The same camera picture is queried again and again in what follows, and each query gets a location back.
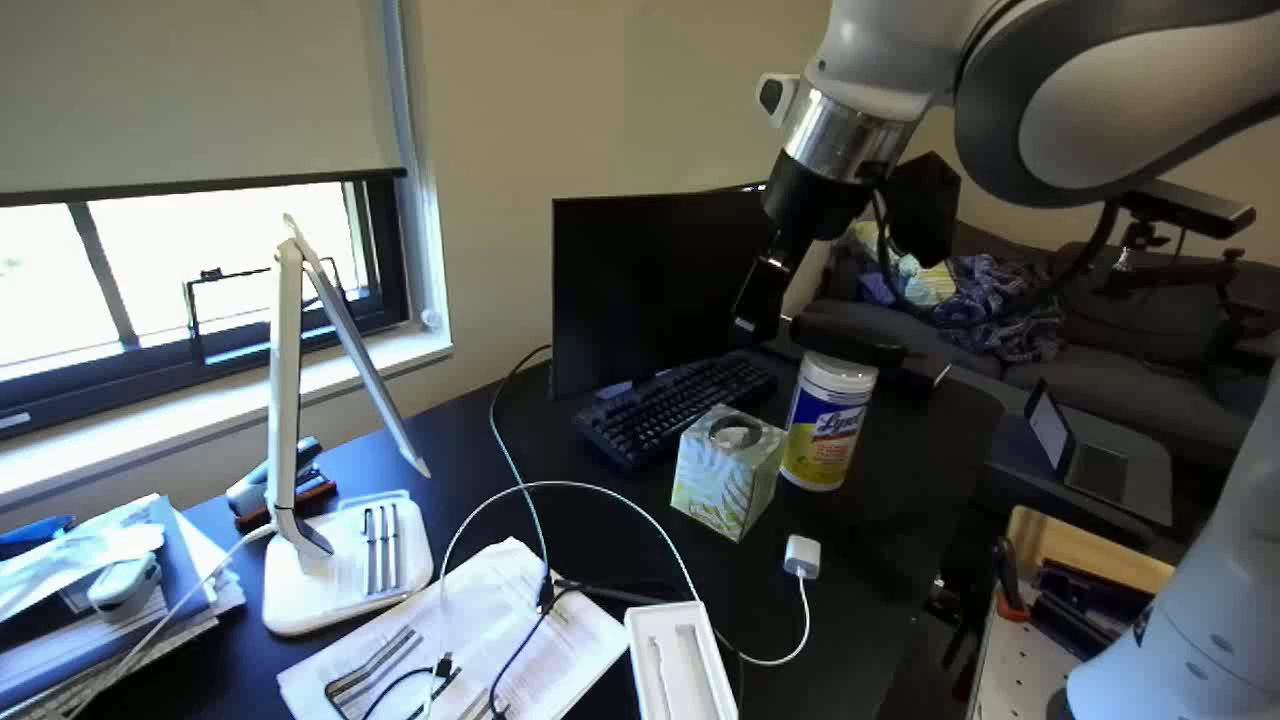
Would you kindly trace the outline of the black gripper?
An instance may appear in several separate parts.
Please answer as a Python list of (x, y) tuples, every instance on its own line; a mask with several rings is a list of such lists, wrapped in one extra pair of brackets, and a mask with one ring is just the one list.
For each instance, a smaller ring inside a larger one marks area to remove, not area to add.
[(775, 241), (769, 245), (769, 255), (753, 259), (733, 306), (733, 327), (738, 338), (773, 338), (793, 270), (803, 259), (807, 245), (836, 241), (867, 202), (873, 191), (865, 186), (817, 177), (780, 153), (765, 186), (765, 218), (773, 220)]

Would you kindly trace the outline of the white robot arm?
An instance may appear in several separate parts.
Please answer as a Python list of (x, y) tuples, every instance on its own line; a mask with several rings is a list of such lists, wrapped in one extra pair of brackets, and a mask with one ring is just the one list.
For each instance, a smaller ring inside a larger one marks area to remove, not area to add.
[[(832, 0), (780, 131), (737, 326), (765, 338), (817, 241), (858, 218), (933, 108), (982, 191), (1110, 203), (1280, 108), (1280, 0)], [(1047, 700), (1060, 720), (1280, 720), (1280, 371), (1154, 600)]]

